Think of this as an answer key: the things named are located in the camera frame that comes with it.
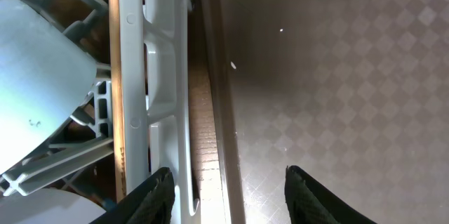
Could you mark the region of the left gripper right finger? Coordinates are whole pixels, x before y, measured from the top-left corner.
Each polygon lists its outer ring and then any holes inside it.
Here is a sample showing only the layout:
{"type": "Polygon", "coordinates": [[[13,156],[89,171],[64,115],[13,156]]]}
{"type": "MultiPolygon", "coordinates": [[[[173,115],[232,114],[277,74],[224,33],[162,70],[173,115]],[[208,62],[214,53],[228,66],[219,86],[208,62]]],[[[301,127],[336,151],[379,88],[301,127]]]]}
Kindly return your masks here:
{"type": "Polygon", "coordinates": [[[299,166],[286,168],[284,195],[292,224],[375,224],[299,166]]]}

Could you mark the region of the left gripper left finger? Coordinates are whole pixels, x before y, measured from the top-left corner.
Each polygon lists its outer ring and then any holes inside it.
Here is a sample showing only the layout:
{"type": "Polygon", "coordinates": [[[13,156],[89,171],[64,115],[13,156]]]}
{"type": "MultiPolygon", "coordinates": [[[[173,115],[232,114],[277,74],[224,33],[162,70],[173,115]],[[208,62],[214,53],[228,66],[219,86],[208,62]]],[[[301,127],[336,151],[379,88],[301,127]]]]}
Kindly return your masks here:
{"type": "Polygon", "coordinates": [[[169,224],[174,202],[173,174],[162,167],[91,224],[169,224]]]}

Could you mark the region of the wooden chopstick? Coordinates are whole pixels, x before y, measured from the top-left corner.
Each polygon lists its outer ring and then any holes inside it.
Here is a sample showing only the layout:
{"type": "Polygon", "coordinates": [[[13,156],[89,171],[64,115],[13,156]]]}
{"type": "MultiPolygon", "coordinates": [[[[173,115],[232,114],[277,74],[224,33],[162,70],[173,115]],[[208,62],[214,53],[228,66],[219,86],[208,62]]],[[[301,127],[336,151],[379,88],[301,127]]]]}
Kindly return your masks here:
{"type": "Polygon", "coordinates": [[[109,0],[109,47],[112,87],[112,119],[114,139],[116,200],[126,196],[123,89],[121,76],[119,0],[109,0]]]}

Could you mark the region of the pink shallow bowl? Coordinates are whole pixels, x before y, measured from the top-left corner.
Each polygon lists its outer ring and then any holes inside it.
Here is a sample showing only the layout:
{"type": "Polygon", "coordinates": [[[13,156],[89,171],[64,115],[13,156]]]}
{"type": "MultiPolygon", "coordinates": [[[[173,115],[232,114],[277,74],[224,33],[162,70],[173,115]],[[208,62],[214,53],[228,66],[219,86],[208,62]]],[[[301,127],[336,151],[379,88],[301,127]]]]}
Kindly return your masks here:
{"type": "Polygon", "coordinates": [[[85,197],[56,189],[40,189],[28,196],[1,198],[1,224],[90,223],[105,210],[85,197]]]}

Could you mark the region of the light blue bowl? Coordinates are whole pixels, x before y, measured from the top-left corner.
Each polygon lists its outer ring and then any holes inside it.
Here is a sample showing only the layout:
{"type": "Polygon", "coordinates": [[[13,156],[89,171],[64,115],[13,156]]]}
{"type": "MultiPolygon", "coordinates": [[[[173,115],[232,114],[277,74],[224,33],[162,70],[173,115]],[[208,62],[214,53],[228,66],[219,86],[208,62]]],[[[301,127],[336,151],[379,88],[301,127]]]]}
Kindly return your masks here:
{"type": "Polygon", "coordinates": [[[1,0],[1,171],[52,135],[91,90],[96,61],[20,0],[1,0]]]}

